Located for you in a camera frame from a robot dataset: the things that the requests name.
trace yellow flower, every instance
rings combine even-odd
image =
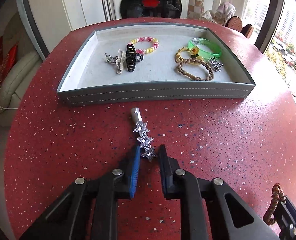
[[[196,55],[199,53],[199,48],[197,46],[192,47],[190,50],[191,55]]]

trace pink and yellow bracelet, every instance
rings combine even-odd
[[[153,38],[153,37],[137,38],[137,39],[134,39],[134,40],[130,41],[128,44],[135,44],[135,43],[140,42],[140,41],[153,42],[153,46],[150,47],[149,49],[136,49],[136,53],[139,53],[139,54],[148,54],[148,53],[151,53],[155,49],[157,49],[157,47],[159,45],[159,41],[156,38]]]

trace window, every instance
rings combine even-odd
[[[296,96],[296,2],[285,0],[275,35],[264,54]]]
[[[251,24],[254,27],[249,41],[255,43],[258,33],[261,30],[264,19],[267,15],[267,8],[269,7],[270,0],[248,0],[246,12],[242,19],[243,25]]]

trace red frog sticker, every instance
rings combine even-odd
[[[145,7],[157,7],[160,1],[158,0],[143,0],[143,4]]]

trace dashed stitching line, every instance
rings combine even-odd
[[[134,98],[115,98],[115,99],[104,99],[104,100],[94,100],[94,101],[85,101],[85,102],[77,102],[77,103],[72,103],[68,98],[68,101],[75,105],[75,104],[83,104],[83,103],[91,103],[91,102],[102,102],[102,101],[114,101],[114,100],[121,100],[121,99],[138,99],[138,98],[168,98],[168,97],[201,97],[201,96],[205,96],[205,95],[175,95],[175,96],[153,96],[153,97],[134,97]],[[223,97],[223,96],[227,96],[227,95],[207,95],[207,96],[219,96],[219,97]]]
[[[67,98],[94,96],[94,95],[103,95],[103,94],[112,94],[112,93],[123,93],[123,92],[150,91],[150,90],[173,90],[173,89],[180,89],[180,90],[182,90],[182,89],[218,89],[218,90],[248,91],[248,90],[243,90],[243,89],[230,89],[230,88],[157,88],[157,89],[113,91],[113,92],[104,92],[104,93],[96,93],[96,94],[87,94],[87,95],[81,95],[81,96],[72,96],[72,97],[67,97]]]

